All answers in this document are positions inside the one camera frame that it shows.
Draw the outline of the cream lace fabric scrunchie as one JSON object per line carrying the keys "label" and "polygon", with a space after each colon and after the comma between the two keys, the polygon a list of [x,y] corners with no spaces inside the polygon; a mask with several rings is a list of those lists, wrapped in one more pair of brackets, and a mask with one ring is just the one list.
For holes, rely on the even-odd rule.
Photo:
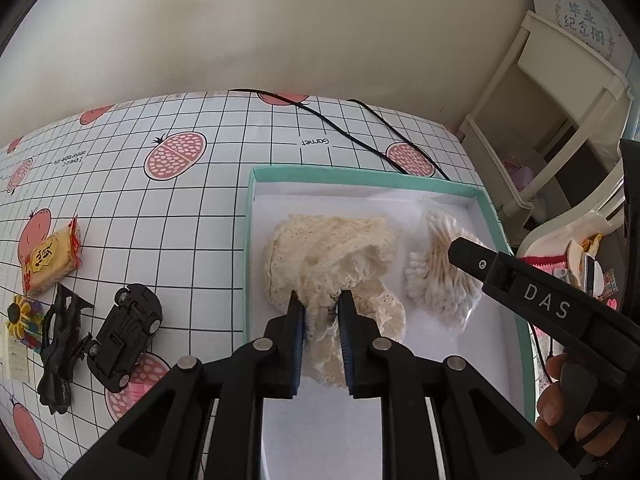
{"label": "cream lace fabric scrunchie", "polygon": [[291,214],[274,230],[266,248],[266,293],[281,312],[292,294],[305,307],[304,376],[328,387],[346,386],[337,321],[344,290],[382,336],[404,340],[405,307],[382,281],[397,251],[398,234],[383,217]]}

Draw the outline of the bag of cotton swabs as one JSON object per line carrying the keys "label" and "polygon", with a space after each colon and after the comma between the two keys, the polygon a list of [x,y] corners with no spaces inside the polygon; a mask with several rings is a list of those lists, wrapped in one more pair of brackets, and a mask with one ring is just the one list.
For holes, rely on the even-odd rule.
{"label": "bag of cotton swabs", "polygon": [[409,252],[405,267],[405,290],[417,307],[462,333],[483,293],[479,280],[449,262],[448,249],[458,237],[483,246],[448,211],[425,208],[416,228],[418,249]]}

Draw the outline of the black toy car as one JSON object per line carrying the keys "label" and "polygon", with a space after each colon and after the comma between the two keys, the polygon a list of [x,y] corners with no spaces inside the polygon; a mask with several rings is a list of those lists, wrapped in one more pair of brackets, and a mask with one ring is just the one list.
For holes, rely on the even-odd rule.
{"label": "black toy car", "polygon": [[127,387],[162,322],[162,304],[149,287],[134,283],[116,292],[114,306],[86,347],[89,370],[107,391]]}

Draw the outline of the black toy transformer figure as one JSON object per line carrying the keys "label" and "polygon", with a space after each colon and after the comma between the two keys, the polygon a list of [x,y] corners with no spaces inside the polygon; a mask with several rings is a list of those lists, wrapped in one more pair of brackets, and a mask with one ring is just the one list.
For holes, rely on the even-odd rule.
{"label": "black toy transformer figure", "polygon": [[41,325],[43,373],[37,387],[39,402],[51,415],[65,414],[72,403],[74,367],[85,356],[92,338],[91,334],[80,336],[81,311],[92,308],[93,304],[76,292],[56,284],[54,303]]}

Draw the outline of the yellow rice cracker snack packet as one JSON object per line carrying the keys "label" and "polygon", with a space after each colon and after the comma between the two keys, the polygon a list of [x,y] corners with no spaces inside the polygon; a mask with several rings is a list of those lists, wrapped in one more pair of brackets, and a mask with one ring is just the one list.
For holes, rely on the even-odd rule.
{"label": "yellow rice cracker snack packet", "polygon": [[22,263],[23,292],[39,296],[81,266],[79,226],[76,217],[27,254]]}

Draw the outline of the colourful sunflower block toy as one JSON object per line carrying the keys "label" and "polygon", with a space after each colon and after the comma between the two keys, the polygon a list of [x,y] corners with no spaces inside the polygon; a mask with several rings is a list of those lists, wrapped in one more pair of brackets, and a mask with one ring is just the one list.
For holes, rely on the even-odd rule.
{"label": "colourful sunflower block toy", "polygon": [[6,328],[11,339],[33,352],[42,348],[43,307],[38,300],[14,295],[6,309]]}

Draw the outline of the white claw hair clip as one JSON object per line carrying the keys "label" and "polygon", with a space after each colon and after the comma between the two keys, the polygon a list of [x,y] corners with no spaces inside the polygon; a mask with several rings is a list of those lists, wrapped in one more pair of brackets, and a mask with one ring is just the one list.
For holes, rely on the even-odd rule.
{"label": "white claw hair clip", "polygon": [[11,337],[4,343],[4,364],[11,380],[30,382],[27,348]]}

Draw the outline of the crocheted striped mat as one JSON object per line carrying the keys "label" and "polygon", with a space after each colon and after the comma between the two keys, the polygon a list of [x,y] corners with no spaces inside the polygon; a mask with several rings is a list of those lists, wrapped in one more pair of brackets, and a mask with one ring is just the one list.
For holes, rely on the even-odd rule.
{"label": "crocheted striped mat", "polygon": [[570,258],[567,255],[529,256],[522,257],[521,261],[571,284],[613,310],[618,309],[617,295],[620,290],[617,287],[614,270],[603,272],[600,263],[590,255],[583,254]]}

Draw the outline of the teal shallow cardboard box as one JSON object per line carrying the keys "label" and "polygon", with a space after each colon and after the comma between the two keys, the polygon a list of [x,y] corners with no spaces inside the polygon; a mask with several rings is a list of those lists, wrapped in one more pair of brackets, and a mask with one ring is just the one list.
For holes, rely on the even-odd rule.
{"label": "teal shallow cardboard box", "polygon": [[445,211],[491,249],[508,249],[487,193],[470,184],[373,170],[320,166],[257,166],[250,170],[245,207],[244,337],[251,340],[278,311],[267,298],[267,245],[292,214],[385,219],[398,236],[397,256],[381,276],[407,313],[405,344],[418,356],[440,360],[460,354],[527,419],[535,415],[533,351],[526,323],[483,298],[464,330],[449,328],[416,306],[405,293],[410,252],[422,247],[421,218]]}

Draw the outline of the pomegranate grid tablecloth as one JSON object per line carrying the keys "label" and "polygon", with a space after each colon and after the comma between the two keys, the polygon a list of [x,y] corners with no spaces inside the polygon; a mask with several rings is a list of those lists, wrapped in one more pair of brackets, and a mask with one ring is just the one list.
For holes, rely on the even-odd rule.
{"label": "pomegranate grid tablecloth", "polygon": [[193,92],[111,104],[1,144],[1,301],[22,289],[27,254],[73,217],[81,266],[65,286],[90,304],[96,334],[115,292],[141,283],[163,307],[144,375],[107,402],[84,363],[63,415],[30,382],[1,379],[1,421],[30,471],[57,479],[179,356],[228,356],[243,339],[243,245],[250,170],[307,165],[401,170],[470,185],[480,175],[443,125],[304,94]]}

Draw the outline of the cream wooden shelf unit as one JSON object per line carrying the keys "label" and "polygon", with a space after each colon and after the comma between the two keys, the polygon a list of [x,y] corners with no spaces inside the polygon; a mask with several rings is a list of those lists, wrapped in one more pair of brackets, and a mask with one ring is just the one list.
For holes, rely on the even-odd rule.
{"label": "cream wooden shelf unit", "polygon": [[620,160],[627,78],[593,48],[527,12],[457,131],[506,237],[579,204]]}

